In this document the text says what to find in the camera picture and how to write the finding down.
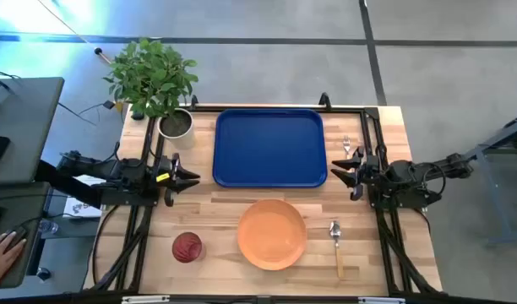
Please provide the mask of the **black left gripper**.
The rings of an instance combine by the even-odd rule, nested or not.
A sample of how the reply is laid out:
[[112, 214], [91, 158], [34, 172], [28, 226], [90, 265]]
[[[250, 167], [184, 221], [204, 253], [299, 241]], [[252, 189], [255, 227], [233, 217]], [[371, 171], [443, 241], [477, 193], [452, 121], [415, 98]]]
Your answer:
[[200, 175], [184, 169], [180, 155], [174, 153], [171, 158], [163, 155], [151, 172], [152, 186], [165, 189], [165, 198], [171, 198], [173, 193], [181, 193], [199, 184]]

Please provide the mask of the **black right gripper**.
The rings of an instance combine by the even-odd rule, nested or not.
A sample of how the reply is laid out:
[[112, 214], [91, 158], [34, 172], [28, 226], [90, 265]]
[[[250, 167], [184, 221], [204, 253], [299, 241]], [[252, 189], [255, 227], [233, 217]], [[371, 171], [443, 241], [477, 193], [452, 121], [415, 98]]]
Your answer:
[[330, 171], [337, 176], [348, 188], [359, 187], [363, 184], [373, 185], [380, 183], [384, 179], [386, 162], [384, 158], [371, 155], [369, 160], [364, 160], [364, 148], [356, 148], [350, 159], [333, 160], [332, 164], [344, 170], [355, 169], [355, 171], [342, 171], [331, 169]]

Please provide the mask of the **red translucent cup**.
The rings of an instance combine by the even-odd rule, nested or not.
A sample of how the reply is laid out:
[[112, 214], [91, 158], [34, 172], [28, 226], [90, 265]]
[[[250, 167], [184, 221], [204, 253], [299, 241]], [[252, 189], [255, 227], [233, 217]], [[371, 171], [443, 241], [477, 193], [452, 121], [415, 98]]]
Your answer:
[[191, 263], [200, 260], [205, 255], [205, 245], [193, 232], [183, 232], [172, 243], [173, 257], [180, 263]]

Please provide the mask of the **orange plate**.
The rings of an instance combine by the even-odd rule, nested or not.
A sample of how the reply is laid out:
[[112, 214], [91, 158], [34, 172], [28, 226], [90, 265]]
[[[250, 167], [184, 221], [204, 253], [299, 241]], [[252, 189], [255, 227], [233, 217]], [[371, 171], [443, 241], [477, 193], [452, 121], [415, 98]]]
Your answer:
[[277, 271], [292, 266], [307, 245], [307, 227], [300, 212], [279, 199], [253, 203], [240, 217], [237, 244], [254, 266]]

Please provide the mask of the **blue plastic tray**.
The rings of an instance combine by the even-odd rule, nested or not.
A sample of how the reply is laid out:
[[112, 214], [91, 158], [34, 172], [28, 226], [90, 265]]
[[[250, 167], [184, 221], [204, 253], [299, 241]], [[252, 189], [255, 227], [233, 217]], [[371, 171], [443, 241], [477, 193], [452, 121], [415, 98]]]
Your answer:
[[230, 109], [215, 124], [222, 187], [314, 188], [328, 175], [322, 117], [308, 109]]

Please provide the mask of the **green plant in white pot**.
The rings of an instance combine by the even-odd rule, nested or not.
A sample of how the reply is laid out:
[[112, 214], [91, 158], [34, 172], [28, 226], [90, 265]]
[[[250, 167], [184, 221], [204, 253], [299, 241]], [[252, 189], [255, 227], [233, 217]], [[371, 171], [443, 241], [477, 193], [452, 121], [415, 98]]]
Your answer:
[[128, 43], [109, 64], [103, 78], [116, 101], [154, 118], [159, 135], [177, 148], [195, 145], [194, 119], [181, 103], [193, 97], [198, 63], [172, 46], [145, 38]]

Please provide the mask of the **white printed paper sheet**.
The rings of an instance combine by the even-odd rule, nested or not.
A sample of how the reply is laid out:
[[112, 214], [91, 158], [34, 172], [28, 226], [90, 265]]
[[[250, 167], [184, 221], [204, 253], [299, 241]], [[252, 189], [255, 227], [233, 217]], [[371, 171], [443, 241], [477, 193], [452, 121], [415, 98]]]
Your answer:
[[[82, 175], [77, 176], [77, 179], [82, 183], [92, 186], [104, 182], [104, 180], [92, 176]], [[86, 203], [79, 201], [78, 199], [68, 195], [64, 206], [64, 218], [72, 217], [84, 217], [84, 218], [100, 218], [103, 211], [106, 210], [106, 206], [101, 205], [101, 208], [94, 208]]]

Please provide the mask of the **black desk beam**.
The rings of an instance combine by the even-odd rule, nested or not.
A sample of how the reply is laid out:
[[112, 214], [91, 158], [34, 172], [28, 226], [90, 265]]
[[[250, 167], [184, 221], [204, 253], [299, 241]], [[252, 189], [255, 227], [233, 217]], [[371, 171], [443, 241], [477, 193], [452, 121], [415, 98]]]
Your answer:
[[59, 192], [66, 193], [96, 209], [101, 208], [100, 194], [94, 188], [72, 176], [63, 175], [55, 166], [44, 160], [41, 160], [37, 166], [35, 181], [47, 182]]

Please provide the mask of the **clear water bottle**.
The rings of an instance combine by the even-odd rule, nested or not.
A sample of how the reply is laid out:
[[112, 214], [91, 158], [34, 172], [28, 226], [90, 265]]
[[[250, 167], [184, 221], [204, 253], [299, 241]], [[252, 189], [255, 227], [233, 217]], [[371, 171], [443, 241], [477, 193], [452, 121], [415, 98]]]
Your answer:
[[43, 219], [40, 221], [38, 231], [41, 234], [55, 235], [59, 230], [59, 225], [55, 221]]

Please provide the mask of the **thin rod with black knob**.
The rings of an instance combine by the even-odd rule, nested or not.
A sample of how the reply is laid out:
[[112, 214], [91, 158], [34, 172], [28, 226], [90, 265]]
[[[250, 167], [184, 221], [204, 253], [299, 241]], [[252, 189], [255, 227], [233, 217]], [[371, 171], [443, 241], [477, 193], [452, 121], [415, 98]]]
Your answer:
[[51, 16], [53, 16], [56, 20], [58, 20], [65, 28], [71, 31], [77, 38], [79, 38], [82, 42], [89, 46], [93, 46], [94, 54], [100, 57], [107, 64], [111, 64], [112, 61], [103, 53], [102, 49], [98, 46], [95, 46], [92, 42], [88, 41], [81, 34], [79, 34], [76, 30], [74, 30], [70, 25], [68, 25], [62, 18], [60, 18], [57, 14], [52, 12], [41, 0], [36, 0]]

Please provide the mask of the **grey desk top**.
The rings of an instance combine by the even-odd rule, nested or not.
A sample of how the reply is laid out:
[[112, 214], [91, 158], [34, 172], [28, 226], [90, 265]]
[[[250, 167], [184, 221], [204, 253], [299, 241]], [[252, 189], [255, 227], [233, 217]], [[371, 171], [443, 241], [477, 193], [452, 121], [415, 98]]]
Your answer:
[[0, 160], [0, 185], [34, 180], [64, 79], [0, 79], [0, 137], [10, 140]]

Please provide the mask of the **grey-blue metal stand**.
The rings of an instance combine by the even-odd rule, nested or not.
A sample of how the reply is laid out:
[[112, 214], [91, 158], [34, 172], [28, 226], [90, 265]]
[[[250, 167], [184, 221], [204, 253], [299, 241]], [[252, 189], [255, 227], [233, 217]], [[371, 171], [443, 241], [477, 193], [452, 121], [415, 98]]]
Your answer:
[[498, 217], [499, 233], [488, 243], [517, 242], [517, 117], [464, 153], [462, 164], [476, 166]]

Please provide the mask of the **person's hand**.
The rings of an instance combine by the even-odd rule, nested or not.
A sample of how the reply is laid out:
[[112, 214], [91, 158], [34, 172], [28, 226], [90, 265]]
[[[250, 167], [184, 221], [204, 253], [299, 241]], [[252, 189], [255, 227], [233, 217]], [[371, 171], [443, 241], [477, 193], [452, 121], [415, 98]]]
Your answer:
[[0, 280], [10, 270], [24, 249], [25, 239], [20, 239], [17, 244], [10, 246], [15, 238], [15, 232], [0, 235]]

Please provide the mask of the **wooden-handled metal spoon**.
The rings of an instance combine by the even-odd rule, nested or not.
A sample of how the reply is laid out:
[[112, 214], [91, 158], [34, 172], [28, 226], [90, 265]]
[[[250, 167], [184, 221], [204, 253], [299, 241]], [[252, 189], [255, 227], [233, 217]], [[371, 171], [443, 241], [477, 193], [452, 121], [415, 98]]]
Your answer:
[[344, 273], [343, 258], [340, 253], [340, 244], [339, 244], [339, 240], [341, 237], [341, 229], [340, 229], [340, 223], [337, 220], [334, 220], [330, 223], [329, 234], [330, 234], [331, 238], [334, 240], [334, 244], [335, 244], [337, 275], [338, 275], [339, 279], [343, 279], [345, 273]]

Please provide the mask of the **silver metal bracket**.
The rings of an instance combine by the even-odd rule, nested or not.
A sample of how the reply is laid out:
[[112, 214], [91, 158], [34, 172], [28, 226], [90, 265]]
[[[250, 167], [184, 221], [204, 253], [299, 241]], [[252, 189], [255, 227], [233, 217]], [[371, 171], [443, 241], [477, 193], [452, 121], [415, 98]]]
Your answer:
[[358, 304], [406, 304], [404, 298], [365, 296], [358, 298]]
[[121, 304], [165, 304], [170, 300], [168, 295], [125, 296], [122, 298]]

